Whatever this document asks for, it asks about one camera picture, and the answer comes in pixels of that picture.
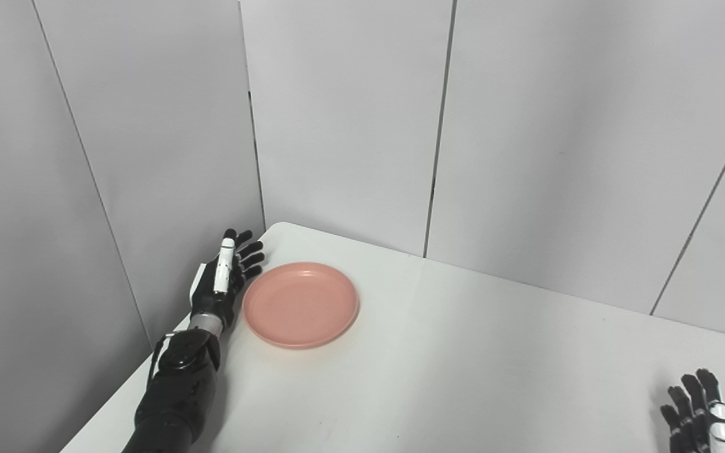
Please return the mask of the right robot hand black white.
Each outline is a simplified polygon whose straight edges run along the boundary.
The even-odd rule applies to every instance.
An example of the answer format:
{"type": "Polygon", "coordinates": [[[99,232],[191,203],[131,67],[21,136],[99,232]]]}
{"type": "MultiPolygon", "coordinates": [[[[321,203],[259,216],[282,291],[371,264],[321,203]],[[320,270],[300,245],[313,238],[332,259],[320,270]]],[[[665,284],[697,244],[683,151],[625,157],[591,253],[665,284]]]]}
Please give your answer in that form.
{"type": "Polygon", "coordinates": [[[725,400],[707,368],[681,377],[667,389],[672,403],[661,406],[670,452],[725,452],[725,400]]]}

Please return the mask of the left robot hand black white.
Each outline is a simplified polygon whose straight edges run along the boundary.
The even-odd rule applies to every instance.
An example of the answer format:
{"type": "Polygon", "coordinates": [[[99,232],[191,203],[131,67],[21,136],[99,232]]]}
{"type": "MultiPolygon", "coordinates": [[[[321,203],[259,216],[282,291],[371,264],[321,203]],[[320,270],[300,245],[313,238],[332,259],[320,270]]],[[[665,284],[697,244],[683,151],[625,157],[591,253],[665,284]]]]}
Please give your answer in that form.
{"type": "Polygon", "coordinates": [[[264,244],[253,240],[251,230],[225,230],[215,258],[201,264],[190,290],[189,329],[210,332],[216,337],[232,327],[236,299],[245,286],[262,274],[264,244]]]}

